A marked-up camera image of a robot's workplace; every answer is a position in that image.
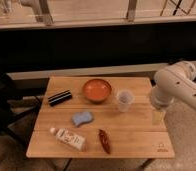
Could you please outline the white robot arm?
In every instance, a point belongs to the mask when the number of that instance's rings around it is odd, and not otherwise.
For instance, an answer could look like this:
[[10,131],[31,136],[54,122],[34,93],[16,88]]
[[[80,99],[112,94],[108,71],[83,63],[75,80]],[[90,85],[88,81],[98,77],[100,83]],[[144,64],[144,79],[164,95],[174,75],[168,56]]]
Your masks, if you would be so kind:
[[155,85],[150,92],[152,124],[160,124],[165,109],[177,98],[196,111],[196,67],[192,62],[181,61],[166,66],[154,74]]

